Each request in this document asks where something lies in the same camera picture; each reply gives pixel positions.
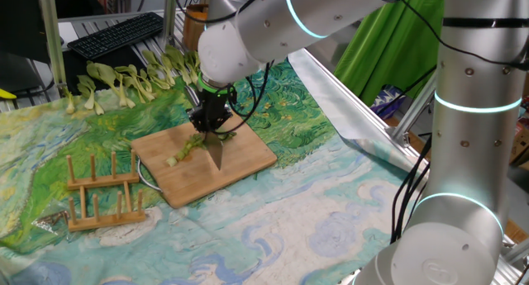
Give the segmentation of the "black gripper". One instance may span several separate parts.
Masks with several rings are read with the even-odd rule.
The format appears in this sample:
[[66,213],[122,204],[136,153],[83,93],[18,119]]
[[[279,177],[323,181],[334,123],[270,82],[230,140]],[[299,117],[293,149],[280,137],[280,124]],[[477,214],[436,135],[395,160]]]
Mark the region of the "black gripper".
[[216,131],[232,117],[230,109],[226,106],[228,99],[226,93],[202,91],[200,99],[202,100],[201,106],[188,110],[188,119],[196,131]]

